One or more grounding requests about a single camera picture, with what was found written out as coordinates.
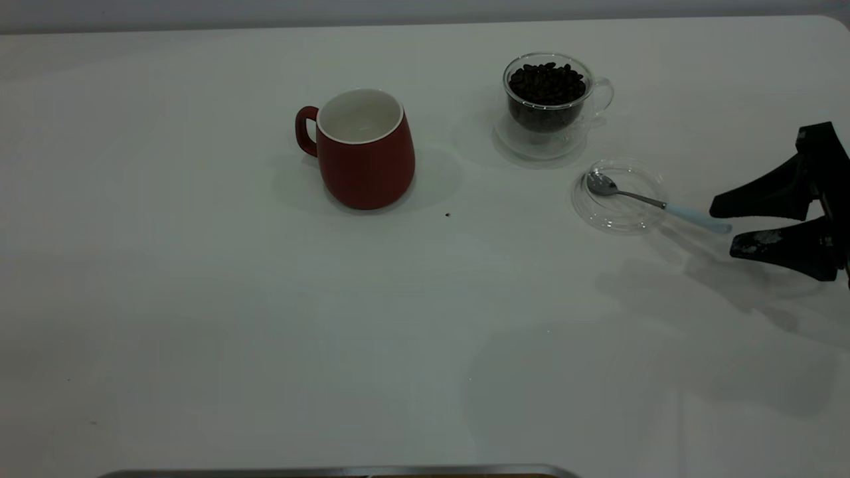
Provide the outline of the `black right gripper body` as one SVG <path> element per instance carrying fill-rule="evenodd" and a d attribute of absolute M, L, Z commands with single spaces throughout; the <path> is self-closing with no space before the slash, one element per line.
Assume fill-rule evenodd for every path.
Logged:
<path fill-rule="evenodd" d="M 835 281 L 839 270 L 848 273 L 848 154 L 831 122 L 800 127 L 796 139 L 796 151 L 804 157 L 811 196 L 823 211 L 822 217 L 804 224 L 816 236 L 813 277 Z"/>

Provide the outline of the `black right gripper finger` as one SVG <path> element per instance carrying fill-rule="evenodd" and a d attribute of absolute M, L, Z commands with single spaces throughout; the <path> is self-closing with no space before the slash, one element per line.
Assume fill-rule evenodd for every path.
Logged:
<path fill-rule="evenodd" d="M 835 281 L 841 269 L 840 237 L 828 220 L 741 233 L 732 239 L 729 255 L 795 270 L 817 281 Z"/>
<path fill-rule="evenodd" d="M 775 217 L 804 221 L 813 200 L 808 167 L 796 154 L 767 175 L 714 197 L 714 218 Z"/>

